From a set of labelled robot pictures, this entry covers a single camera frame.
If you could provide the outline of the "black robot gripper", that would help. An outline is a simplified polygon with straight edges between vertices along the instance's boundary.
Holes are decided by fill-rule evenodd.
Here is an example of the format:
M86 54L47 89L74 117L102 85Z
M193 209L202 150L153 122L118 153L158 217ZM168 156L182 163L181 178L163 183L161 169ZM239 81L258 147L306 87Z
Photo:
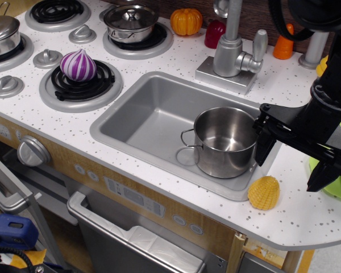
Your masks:
M307 182L317 192L341 175L341 80L318 78L310 101L300 107L261 104L253 128L257 133L255 161L262 166L276 141L318 159Z

